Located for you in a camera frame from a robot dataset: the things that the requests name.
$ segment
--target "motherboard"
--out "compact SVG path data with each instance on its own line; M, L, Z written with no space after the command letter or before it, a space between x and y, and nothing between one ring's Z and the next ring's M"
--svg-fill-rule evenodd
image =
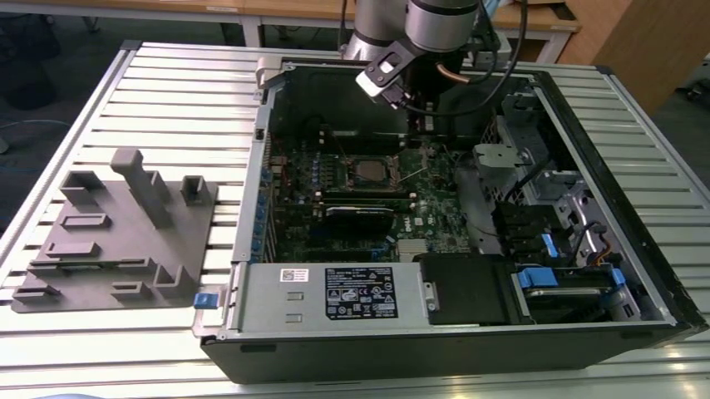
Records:
M443 145L393 155L275 141L278 262L397 262L467 253L466 217Z

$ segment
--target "white label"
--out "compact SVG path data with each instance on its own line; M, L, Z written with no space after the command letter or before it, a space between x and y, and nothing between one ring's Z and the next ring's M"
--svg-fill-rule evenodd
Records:
M283 268L281 270L282 283L307 283L309 269L307 268Z
M550 27L550 29L552 29L553 31L572 31L572 32L574 32L574 31L577 30L576 27L564 27L562 25L553 25L553 26Z
M234 7L207 7L209 11L222 11L222 12L238 12L238 9Z

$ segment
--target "blue plastic clip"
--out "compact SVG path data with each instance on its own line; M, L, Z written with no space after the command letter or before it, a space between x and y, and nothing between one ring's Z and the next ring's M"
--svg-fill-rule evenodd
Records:
M221 306L221 295L218 293L198 293L193 304L195 309L217 309Z
M557 287L560 285L553 268L526 268L518 272L518 281L521 288Z
M560 258L560 252L557 252L557 247L556 247L556 242L553 241L553 236L550 234L544 234L542 241L545 241L545 245L548 246L548 253L550 254L550 257Z
M626 284L626 278L624 277L624 273L618 268L612 269L612 278L614 279L614 283L617 284L617 287Z

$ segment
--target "aluminum slotted table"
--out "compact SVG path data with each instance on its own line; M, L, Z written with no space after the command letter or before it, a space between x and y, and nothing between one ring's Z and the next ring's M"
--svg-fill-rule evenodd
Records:
M139 146L164 180L221 184L201 282L229 279L242 186L266 54L330 52L132 43L95 94L0 241L0 397L704 397L710 332L629 352L573 372L434 377L339 384L233 384L201 350L191 308L18 314L10 309L28 262L63 206L68 170L119 179L115 148ZM704 313L710 312L710 194L614 76L590 66L545 69L568 97L609 168Z

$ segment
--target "power supply label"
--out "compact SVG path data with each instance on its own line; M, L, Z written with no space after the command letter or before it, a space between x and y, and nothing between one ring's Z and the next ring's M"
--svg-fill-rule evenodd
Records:
M326 316L331 320L397 318L391 268L327 268Z

